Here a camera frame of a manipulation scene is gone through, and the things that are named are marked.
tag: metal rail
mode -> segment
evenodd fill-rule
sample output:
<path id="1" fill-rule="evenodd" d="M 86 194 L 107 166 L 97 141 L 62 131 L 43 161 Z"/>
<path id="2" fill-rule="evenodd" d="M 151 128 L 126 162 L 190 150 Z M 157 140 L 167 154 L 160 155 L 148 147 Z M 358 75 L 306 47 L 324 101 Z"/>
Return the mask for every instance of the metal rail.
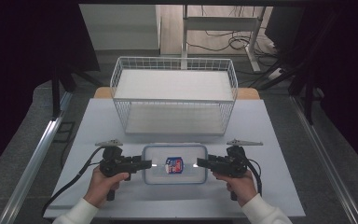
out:
<path id="1" fill-rule="evenodd" d="M 350 220 L 351 223 L 358 224 L 358 207 L 356 202 L 352 198 L 351 193 L 346 187 L 344 181 L 339 176 L 339 173 L 335 165 L 330 160 L 327 150 L 325 149 L 324 144 L 319 138 L 319 135 L 317 134 L 316 130 L 312 125 L 308 124 L 307 119 L 305 118 L 302 112 L 303 110 L 302 104 L 294 96 L 291 96 L 290 99 L 292 100 L 292 103 L 296 107 L 296 112 L 301 120 L 301 123 L 303 124 L 305 131 L 309 136 L 310 141 L 312 142 L 315 152 L 322 163 L 322 167 L 324 168 L 327 177 L 329 178 L 331 185 L 333 186 L 333 189 L 335 190 L 338 199 L 340 200 L 345 210 L 345 213 L 348 216 L 348 219 Z"/>
<path id="2" fill-rule="evenodd" d="M 40 165 L 42 164 L 43 159 L 45 159 L 48 148 L 53 141 L 54 135 L 60 127 L 71 98 L 72 93 L 66 92 L 63 95 L 61 100 L 61 112 L 55 120 L 52 120 L 48 123 L 48 127 L 46 128 L 36 149 L 34 150 L 34 155 L 28 162 L 28 165 L 25 168 L 24 173 L 22 173 L 19 183 L 11 194 L 4 211 L 0 216 L 0 223 L 13 223 L 16 219 L 16 216 L 21 209 L 22 203 L 24 202 L 29 189 L 34 183 L 34 178 L 39 171 Z"/>

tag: human hand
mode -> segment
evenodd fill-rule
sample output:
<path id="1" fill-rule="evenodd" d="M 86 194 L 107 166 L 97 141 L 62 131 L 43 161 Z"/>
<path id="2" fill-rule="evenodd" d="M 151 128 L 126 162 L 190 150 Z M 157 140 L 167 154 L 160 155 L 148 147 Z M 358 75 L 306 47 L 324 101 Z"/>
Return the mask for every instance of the human hand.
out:
<path id="1" fill-rule="evenodd" d="M 119 182 L 127 179 L 130 176 L 128 173 L 120 173 L 112 177 L 106 177 L 97 166 L 92 171 L 92 178 L 89 182 L 89 189 L 83 197 L 88 203 L 97 208 L 101 208 L 106 202 L 106 195 L 110 190 L 116 190 L 119 187 Z"/>
<path id="2" fill-rule="evenodd" d="M 246 171 L 245 176 L 242 178 L 232 178 L 215 172 L 213 172 L 213 175 L 216 179 L 227 182 L 227 190 L 230 192 L 234 191 L 237 194 L 237 201 L 240 207 L 251 201 L 257 194 L 252 172 L 249 170 Z"/>

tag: white table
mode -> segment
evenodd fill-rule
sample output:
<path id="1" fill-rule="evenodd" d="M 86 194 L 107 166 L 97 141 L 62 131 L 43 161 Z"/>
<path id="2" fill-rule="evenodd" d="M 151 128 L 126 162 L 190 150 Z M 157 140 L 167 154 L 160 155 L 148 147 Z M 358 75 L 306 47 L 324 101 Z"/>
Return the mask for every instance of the white table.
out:
<path id="1" fill-rule="evenodd" d="M 69 182 L 80 170 L 97 142 L 117 138 L 124 146 L 123 155 L 141 155 L 145 145 L 153 142 L 198 142 L 209 154 L 227 155 L 227 141 L 263 142 L 264 146 L 245 147 L 247 157 L 262 169 L 263 198 L 279 206 L 289 217 L 305 216 L 293 180 L 287 169 L 279 143 L 262 100 L 237 100 L 224 136 L 126 135 L 110 99 L 91 99 L 75 142 L 55 191 Z M 93 161 L 100 161 L 102 152 Z M 45 217 L 57 217 L 68 211 L 87 191 L 92 168 L 46 211 Z M 108 202 L 96 217 L 112 219 L 218 219 L 241 218 L 244 214 L 229 198 L 226 183 L 211 173 L 199 185 L 146 185 L 142 172 L 122 182 L 116 198 Z"/>

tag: white wire basket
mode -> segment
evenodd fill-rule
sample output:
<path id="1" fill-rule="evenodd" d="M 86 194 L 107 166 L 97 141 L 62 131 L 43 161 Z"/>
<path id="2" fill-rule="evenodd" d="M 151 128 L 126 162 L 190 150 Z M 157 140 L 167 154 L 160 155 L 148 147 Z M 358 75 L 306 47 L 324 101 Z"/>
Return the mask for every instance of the white wire basket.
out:
<path id="1" fill-rule="evenodd" d="M 223 135 L 238 82 L 229 59 L 120 57 L 110 88 L 125 133 Z"/>

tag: wall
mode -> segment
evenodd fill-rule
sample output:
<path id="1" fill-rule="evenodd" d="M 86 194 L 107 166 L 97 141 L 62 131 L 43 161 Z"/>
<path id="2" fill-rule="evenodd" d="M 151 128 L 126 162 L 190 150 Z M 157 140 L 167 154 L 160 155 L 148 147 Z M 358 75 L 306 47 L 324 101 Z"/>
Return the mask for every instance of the wall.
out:
<path id="1" fill-rule="evenodd" d="M 159 49 L 159 6 L 80 5 L 95 50 Z"/>

